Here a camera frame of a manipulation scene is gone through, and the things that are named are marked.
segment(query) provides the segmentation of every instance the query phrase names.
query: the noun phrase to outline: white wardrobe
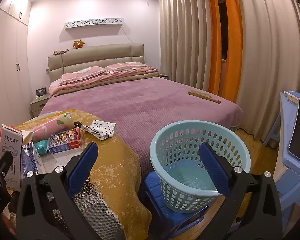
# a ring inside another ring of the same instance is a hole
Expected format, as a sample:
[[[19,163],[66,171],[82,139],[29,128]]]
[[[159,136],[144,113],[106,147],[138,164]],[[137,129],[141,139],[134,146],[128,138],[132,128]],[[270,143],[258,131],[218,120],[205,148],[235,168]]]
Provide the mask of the white wardrobe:
[[[0,127],[31,119],[33,96],[27,57],[30,9],[29,0],[2,0],[0,4]]]

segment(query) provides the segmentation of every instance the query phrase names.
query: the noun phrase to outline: towel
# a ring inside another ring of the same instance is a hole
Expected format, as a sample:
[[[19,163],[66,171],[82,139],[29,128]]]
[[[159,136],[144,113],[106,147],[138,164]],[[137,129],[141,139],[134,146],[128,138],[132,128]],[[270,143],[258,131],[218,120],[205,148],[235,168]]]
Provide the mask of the towel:
[[[81,129],[93,134],[99,140],[103,141],[109,137],[113,137],[115,123],[93,120],[90,126],[81,125]]]

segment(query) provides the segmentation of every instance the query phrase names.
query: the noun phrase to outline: upholstered headboard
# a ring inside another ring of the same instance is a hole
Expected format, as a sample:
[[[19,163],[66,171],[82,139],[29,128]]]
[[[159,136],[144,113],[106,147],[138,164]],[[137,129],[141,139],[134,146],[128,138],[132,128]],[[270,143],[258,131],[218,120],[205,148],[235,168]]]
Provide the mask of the upholstered headboard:
[[[60,79],[65,73],[87,67],[106,67],[115,63],[139,61],[144,63],[143,44],[110,44],[72,49],[61,55],[48,56],[50,81]]]

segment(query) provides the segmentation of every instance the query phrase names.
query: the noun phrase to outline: metal bolt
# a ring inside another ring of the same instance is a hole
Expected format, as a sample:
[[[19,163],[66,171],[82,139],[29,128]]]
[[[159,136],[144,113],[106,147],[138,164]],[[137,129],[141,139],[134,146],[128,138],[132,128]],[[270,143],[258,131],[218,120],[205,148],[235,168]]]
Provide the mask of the metal bolt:
[[[265,174],[265,176],[268,177],[268,178],[271,177],[271,173],[270,173],[269,171],[265,171],[264,174]]]
[[[55,168],[55,171],[56,171],[56,173],[61,173],[61,172],[63,172],[63,169],[64,168],[62,166],[58,166]]]
[[[236,166],[236,167],[234,167],[234,171],[236,173],[241,173],[243,171],[243,169],[241,167],[239,167],[239,166]]]
[[[30,177],[32,177],[32,176],[33,176],[33,171],[28,171],[27,177],[30,178]]]

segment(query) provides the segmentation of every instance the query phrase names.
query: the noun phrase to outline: wall shelf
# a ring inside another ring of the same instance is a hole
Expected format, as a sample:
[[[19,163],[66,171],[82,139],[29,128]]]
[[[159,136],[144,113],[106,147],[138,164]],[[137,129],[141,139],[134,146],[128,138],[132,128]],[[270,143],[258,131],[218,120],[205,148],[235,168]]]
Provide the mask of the wall shelf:
[[[70,29],[80,26],[101,25],[101,24],[124,24],[123,18],[102,18],[90,19],[65,23],[65,29]]]

